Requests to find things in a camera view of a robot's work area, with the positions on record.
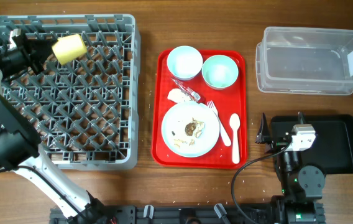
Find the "yellow cup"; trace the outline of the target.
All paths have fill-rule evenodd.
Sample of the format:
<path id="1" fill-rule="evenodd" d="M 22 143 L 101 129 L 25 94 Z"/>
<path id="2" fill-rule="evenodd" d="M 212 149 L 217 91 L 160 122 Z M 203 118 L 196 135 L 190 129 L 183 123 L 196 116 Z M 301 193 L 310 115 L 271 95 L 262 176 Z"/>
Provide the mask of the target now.
<path id="1" fill-rule="evenodd" d="M 69 63 L 87 53 L 86 45 L 79 34 L 59 38 L 58 41 L 52 45 L 52 50 L 61 65 Z"/>

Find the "mint green bowl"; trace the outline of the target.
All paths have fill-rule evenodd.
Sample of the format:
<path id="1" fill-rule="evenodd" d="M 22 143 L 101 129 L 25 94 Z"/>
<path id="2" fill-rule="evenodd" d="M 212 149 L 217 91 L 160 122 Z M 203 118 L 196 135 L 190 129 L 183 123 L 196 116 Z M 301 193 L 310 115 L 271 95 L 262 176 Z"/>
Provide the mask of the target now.
<path id="1" fill-rule="evenodd" d="M 215 90 L 229 88 L 239 76 L 237 64 L 225 55 L 213 55 L 207 58 L 201 71 L 204 82 Z"/>

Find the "red foil wrapper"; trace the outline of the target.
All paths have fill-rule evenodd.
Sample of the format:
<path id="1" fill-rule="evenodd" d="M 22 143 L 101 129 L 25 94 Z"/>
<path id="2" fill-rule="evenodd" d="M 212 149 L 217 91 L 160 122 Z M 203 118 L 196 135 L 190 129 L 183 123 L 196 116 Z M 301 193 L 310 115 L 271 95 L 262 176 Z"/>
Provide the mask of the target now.
<path id="1" fill-rule="evenodd" d="M 191 100 L 199 103 L 202 100 L 202 97 L 199 93 L 195 92 L 190 87 L 186 86 L 182 81 L 177 80 L 175 78 L 171 78 L 171 80 L 177 85 L 177 87 L 186 95 L 190 97 Z"/>

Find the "light blue bowl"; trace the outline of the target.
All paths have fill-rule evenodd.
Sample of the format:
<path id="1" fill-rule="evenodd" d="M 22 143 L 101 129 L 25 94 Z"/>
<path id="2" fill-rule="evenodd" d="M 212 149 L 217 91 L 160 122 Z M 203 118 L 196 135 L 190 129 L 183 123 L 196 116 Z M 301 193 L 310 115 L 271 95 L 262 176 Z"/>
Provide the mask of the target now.
<path id="1" fill-rule="evenodd" d="M 167 57 L 167 67 L 179 80 L 191 80 L 201 71 L 203 56 L 197 49 L 182 45 L 174 48 Z"/>

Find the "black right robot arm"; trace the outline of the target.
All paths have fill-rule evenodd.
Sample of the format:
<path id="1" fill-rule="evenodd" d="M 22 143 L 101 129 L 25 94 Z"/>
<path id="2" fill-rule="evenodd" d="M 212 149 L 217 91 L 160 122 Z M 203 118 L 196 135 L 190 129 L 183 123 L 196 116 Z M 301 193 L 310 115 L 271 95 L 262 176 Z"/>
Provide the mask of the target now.
<path id="1" fill-rule="evenodd" d="M 326 222 L 323 205 L 317 202 L 323 197 L 326 176 L 321 168 L 305 165 L 301 158 L 315 139 L 316 131 L 303 113 L 298 113 L 298 124 L 279 138 L 271 136 L 266 116 L 262 116 L 255 142 L 265 144 L 265 152 L 275 157 L 282 186 L 282 194 L 271 199 L 268 223 Z"/>

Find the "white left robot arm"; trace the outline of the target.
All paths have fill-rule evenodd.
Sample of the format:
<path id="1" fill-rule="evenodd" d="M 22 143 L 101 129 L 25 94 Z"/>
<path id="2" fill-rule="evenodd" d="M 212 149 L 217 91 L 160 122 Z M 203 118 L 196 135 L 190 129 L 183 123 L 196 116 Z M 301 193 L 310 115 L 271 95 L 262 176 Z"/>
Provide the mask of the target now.
<path id="1" fill-rule="evenodd" d="M 31 68 L 38 75 L 49 56 L 64 65 L 87 51 L 79 34 L 29 39 L 22 29 L 0 38 L 0 173 L 23 176 L 59 207 L 67 223 L 105 223 L 104 205 L 71 181 L 46 155 L 40 134 L 2 95 L 1 83 Z"/>

